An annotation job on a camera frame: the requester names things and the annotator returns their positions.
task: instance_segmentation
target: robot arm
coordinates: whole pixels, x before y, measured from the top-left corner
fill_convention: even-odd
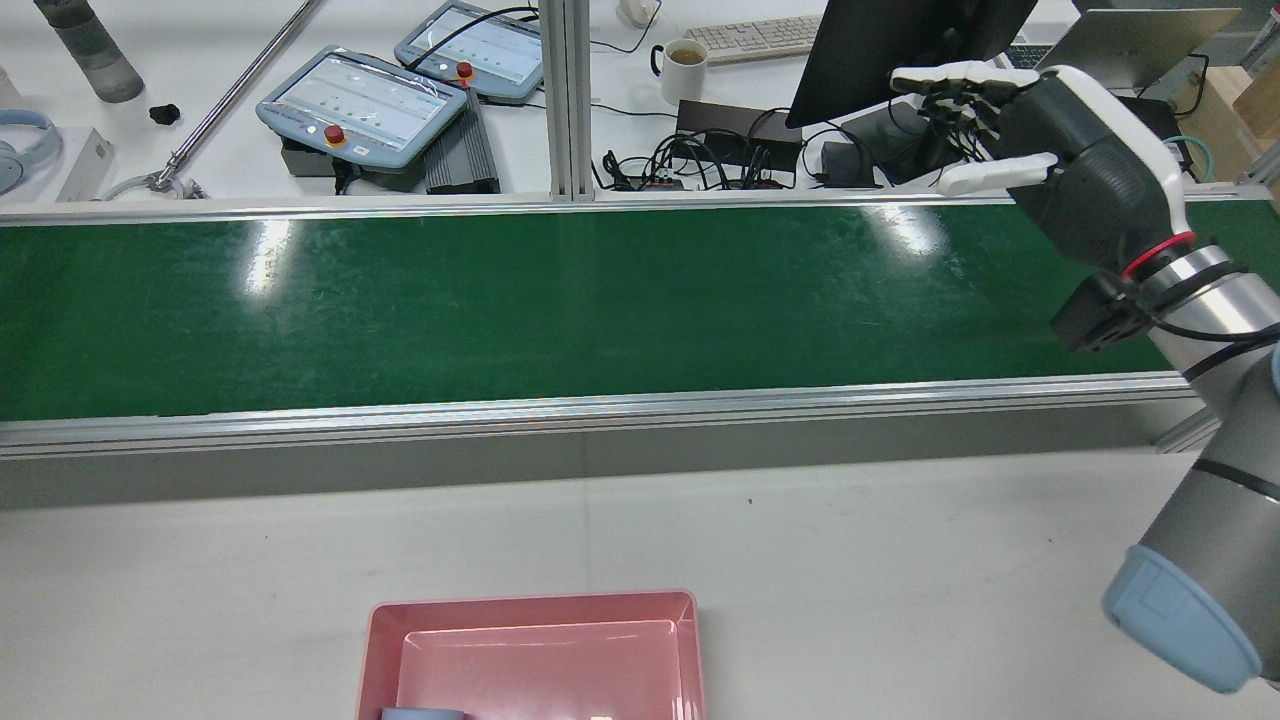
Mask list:
[[[1280,299],[1197,246],[1169,151],[1083,72],[900,68],[892,86],[968,123],[995,158],[945,192],[1007,187],[1064,256],[1097,274],[1053,319],[1073,348],[1147,332],[1222,420],[1107,589],[1114,624],[1222,693],[1280,682]]]

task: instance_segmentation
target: metal rod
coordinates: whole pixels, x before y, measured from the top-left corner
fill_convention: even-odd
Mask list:
[[[223,99],[219,100],[218,104],[214,105],[214,109],[205,115],[205,119],[196,126],[196,129],[192,131],[191,136],[188,136],[182,146],[169,156],[169,161],[165,163],[164,169],[160,170],[151,182],[152,190],[161,192],[166,192],[169,190],[169,186],[173,183],[173,178],[178,174],[178,170],[187,164],[187,160],[191,159],[196,147],[198,147],[200,142],[205,140],[205,135],[207,135],[209,131],[212,129],[219,120],[221,120],[227,109],[239,100],[239,96],[248,90],[259,70],[261,70],[266,61],[271,59],[271,55],[274,55],[280,45],[284,44],[285,38],[288,38],[294,28],[302,23],[307,13],[319,4],[320,0],[306,0],[302,3],[302,6],[298,8],[298,10],[293,13],[293,17],[291,17],[289,20],[284,23],[284,27],[280,28],[280,32],[275,33],[275,37],[266,44],[266,47],[264,47],[262,51],[259,53],[257,58],[250,63],[248,68],[241,73],[241,77],[234,85],[232,85],[230,90],[227,91],[227,95],[223,95]]]

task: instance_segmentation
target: white mug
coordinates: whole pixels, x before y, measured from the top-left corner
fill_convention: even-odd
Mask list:
[[[667,102],[680,105],[681,100],[699,100],[707,79],[707,47],[687,37],[672,40],[666,46],[654,45],[649,50],[649,68],[662,79],[662,99]]]

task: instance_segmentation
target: white table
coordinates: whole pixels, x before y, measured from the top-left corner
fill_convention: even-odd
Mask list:
[[[1275,717],[1263,683],[1216,696],[1098,607],[1190,462],[1094,451],[8,512],[0,715],[346,720],[379,602],[685,587],[710,720]]]
[[[504,6],[506,3],[480,1]],[[35,106],[61,126],[92,126],[118,151],[115,178],[151,173],[200,123],[297,10],[301,0],[93,0],[93,8],[147,83],[119,105],[101,102],[44,15],[29,3],[0,10],[0,65]],[[389,61],[392,49],[438,6],[421,0],[326,0],[276,56],[261,79],[212,133],[183,177],[214,197],[271,199],[333,193],[333,181],[294,178],[280,160],[280,142],[253,114],[253,105],[326,45],[342,45]],[[157,126],[147,108],[173,102],[183,118]],[[550,188],[547,123],[531,108],[485,108],[504,192]],[[353,192],[380,192],[357,183]],[[138,191],[122,200],[152,200]]]
[[[151,173],[164,167],[201,118],[266,45],[300,3],[278,0],[225,0],[201,4],[161,0],[95,0],[108,29],[147,83],[140,97],[120,105],[97,100],[44,17],[26,3],[14,3],[0,22],[0,65],[35,106],[67,127],[96,127],[118,151],[113,181]],[[486,8],[504,0],[476,0]],[[681,36],[695,26],[820,14],[823,0],[740,3],[733,0],[667,0],[641,47],[631,55],[594,46],[593,96],[625,110],[673,111],[658,95],[649,70],[648,49]],[[1043,0],[1037,13],[1042,23],[1060,23],[1069,0]],[[216,199],[316,197],[332,195],[333,182],[294,178],[279,158],[279,141],[253,114],[253,104],[330,44],[390,59],[393,46],[428,13],[434,3],[421,0],[328,0],[306,27],[279,54],[241,105],[227,117],[183,173]],[[591,36],[630,47],[640,31],[625,23],[616,0],[591,0]],[[791,104],[805,56],[714,67],[709,70],[705,100],[753,108]],[[157,126],[147,108],[173,102],[183,119]],[[544,102],[535,95],[534,102]],[[545,113],[535,108],[485,108],[485,123],[504,193],[545,197],[550,187]],[[603,109],[591,113],[593,156],[613,149],[620,158],[648,155],[675,128],[671,118],[631,118]],[[820,142],[809,149],[815,160]],[[810,187],[801,177],[799,187]],[[353,195],[387,195],[357,182]],[[155,200],[145,191],[122,200]],[[454,196],[454,202],[483,199]],[[0,205],[0,213],[5,206]]]

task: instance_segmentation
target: water bottle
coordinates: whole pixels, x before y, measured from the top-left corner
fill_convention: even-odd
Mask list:
[[[142,78],[124,58],[88,0],[35,0],[81,72],[105,102],[124,102],[142,92]]]

